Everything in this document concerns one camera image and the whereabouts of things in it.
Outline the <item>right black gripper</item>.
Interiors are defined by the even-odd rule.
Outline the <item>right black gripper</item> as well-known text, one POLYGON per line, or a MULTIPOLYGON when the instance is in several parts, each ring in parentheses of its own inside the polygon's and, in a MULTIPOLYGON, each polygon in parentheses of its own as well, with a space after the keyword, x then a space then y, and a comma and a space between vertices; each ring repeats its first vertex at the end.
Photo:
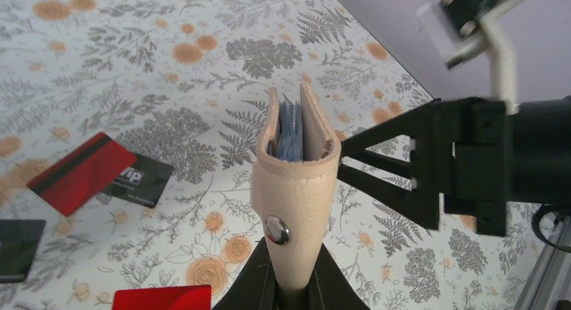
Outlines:
POLYGON ((483 127, 504 133, 497 146, 455 146, 468 135, 475 99, 433 100, 357 133, 341 143, 351 159, 410 181, 405 189, 341 162, 337 178, 427 230, 440 226, 440 194, 447 214, 472 216, 481 235, 506 234, 506 203, 540 204, 531 219, 540 237, 547 214, 570 216, 570 97, 524 102, 511 116, 483 127), (409 158, 372 147, 409 138, 409 158))

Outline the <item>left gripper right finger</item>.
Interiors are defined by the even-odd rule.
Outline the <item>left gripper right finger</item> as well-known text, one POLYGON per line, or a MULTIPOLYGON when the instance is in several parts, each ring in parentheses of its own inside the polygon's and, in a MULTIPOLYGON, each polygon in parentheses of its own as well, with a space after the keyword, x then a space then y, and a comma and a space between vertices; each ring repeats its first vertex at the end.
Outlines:
POLYGON ((310 310, 369 310, 330 254, 320 254, 308 284, 310 310))

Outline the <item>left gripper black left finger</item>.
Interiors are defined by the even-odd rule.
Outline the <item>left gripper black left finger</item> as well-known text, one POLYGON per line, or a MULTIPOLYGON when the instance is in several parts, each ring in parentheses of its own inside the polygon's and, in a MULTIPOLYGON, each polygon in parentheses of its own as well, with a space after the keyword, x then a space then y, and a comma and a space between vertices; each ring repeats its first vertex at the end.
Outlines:
POLYGON ((267 249, 261 239, 227 293, 213 310, 276 310, 277 280, 267 249))

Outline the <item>beige leather card holder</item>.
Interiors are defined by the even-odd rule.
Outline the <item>beige leather card holder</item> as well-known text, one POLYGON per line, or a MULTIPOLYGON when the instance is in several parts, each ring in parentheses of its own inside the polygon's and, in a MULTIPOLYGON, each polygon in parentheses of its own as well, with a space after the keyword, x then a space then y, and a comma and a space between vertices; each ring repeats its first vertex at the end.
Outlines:
POLYGON ((310 84, 300 84, 303 156, 287 162, 268 152, 278 142, 279 98, 269 91, 269 109, 256 144, 250 201, 262 221, 275 217, 290 231, 284 244, 267 248, 280 289, 304 290, 310 280, 325 236, 333 202, 341 142, 335 135, 310 84))

